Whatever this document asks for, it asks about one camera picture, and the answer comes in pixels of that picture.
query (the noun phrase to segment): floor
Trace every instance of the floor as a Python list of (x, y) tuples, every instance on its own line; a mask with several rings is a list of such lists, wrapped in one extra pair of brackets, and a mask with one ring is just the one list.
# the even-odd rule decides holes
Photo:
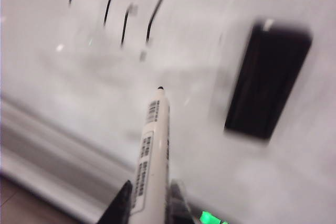
[(49, 203), (1, 177), (1, 224), (79, 223)]

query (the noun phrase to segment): black object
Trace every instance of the black object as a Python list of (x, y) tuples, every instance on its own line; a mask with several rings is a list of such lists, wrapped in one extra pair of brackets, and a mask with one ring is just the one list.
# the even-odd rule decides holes
[(162, 3), (163, 0), (159, 0), (155, 6), (155, 9), (152, 13), (152, 16), (151, 16), (151, 19), (149, 20), (149, 23), (148, 23), (148, 27), (147, 27), (147, 35), (146, 35), (146, 43), (148, 43), (149, 41), (149, 35), (151, 33), (151, 27), (152, 27), (152, 23), (153, 23), (153, 20), (156, 16), (156, 13), (157, 11), (159, 10), (160, 6), (161, 6), (161, 3)]
[(130, 12), (130, 9), (132, 8), (132, 5), (130, 5), (125, 13), (125, 19), (124, 19), (124, 26), (122, 28), (122, 36), (121, 36), (121, 43), (120, 46), (122, 47), (124, 45), (124, 39), (125, 39), (125, 31), (126, 31), (126, 24), (127, 24), (127, 18), (128, 18), (128, 13)]
[(271, 137), (311, 41), (306, 30), (270, 20), (253, 26), (226, 128)]
[[(97, 224), (128, 224), (131, 210), (132, 183), (128, 180), (106, 209)], [(195, 224), (189, 207), (181, 194), (179, 185), (172, 182), (169, 190), (169, 204), (166, 208), (168, 224)]]
[(131, 210), (132, 183), (128, 180), (120, 189), (97, 224), (127, 224)]

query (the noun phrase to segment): marker label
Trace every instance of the marker label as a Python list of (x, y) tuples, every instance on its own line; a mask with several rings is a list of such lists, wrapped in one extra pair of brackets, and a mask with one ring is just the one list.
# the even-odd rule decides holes
[(139, 167), (135, 181), (135, 189), (132, 194), (131, 215), (142, 211), (145, 206), (147, 181), (154, 140), (153, 137), (153, 131), (147, 132), (142, 136)]
[(159, 118), (160, 101), (152, 101), (148, 107), (146, 124), (156, 122)]

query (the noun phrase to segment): dry erase marker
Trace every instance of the dry erase marker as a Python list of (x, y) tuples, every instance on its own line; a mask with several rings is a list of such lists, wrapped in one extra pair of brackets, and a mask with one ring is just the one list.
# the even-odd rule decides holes
[(129, 224), (164, 224), (169, 189), (169, 102), (159, 87), (143, 127)]

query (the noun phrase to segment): white surface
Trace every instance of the white surface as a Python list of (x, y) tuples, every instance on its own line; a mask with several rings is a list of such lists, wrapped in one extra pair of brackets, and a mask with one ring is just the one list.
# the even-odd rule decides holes
[[(2, 93), (135, 167), (146, 104), (171, 103), (170, 177), (244, 223), (336, 222), (334, 0), (2, 0)], [(223, 133), (258, 16), (307, 24), (313, 44), (267, 146)], [(146, 61), (140, 62), (141, 51)]]

